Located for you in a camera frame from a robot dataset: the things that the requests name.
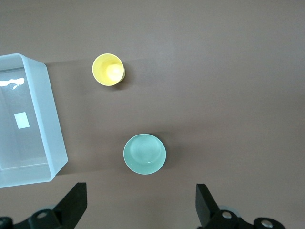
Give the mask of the light green ceramic bowl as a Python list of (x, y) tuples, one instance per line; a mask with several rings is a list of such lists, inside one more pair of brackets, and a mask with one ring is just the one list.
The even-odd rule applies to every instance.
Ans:
[(166, 148), (162, 141), (151, 134), (138, 134), (127, 141), (123, 159), (136, 174), (150, 175), (159, 171), (166, 161)]

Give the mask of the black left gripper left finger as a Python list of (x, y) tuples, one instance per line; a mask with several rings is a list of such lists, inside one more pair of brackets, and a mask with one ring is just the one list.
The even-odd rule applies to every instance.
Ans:
[(19, 223), (0, 217), (0, 229), (75, 229), (87, 208), (87, 184), (77, 183), (52, 209), (42, 209)]

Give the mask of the yellow plastic cup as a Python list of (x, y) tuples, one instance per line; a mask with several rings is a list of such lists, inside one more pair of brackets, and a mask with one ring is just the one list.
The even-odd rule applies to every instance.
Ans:
[(92, 74), (101, 85), (114, 86), (125, 78), (125, 67), (119, 57), (104, 53), (94, 60)]

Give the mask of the translucent white plastic bin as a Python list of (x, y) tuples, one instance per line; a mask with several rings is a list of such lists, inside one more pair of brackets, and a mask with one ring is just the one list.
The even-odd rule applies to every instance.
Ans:
[[(30, 127), (19, 129), (22, 112)], [(46, 65), (0, 56), (0, 188), (52, 181), (67, 162)]]

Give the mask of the white rectangular label sticker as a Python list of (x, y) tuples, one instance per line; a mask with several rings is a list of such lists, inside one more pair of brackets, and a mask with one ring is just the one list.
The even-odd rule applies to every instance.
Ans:
[(30, 124), (29, 124), (29, 121), (27, 118), (27, 114), (25, 112), (14, 114), (14, 117), (15, 117), (17, 127), (19, 129), (24, 129), (24, 128), (30, 127)]

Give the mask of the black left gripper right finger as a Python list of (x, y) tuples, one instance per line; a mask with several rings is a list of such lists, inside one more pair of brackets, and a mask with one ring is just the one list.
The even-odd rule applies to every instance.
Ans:
[(236, 210), (218, 206), (207, 185), (196, 185), (196, 212), (201, 226), (197, 229), (286, 229), (279, 221), (259, 217), (248, 223)]

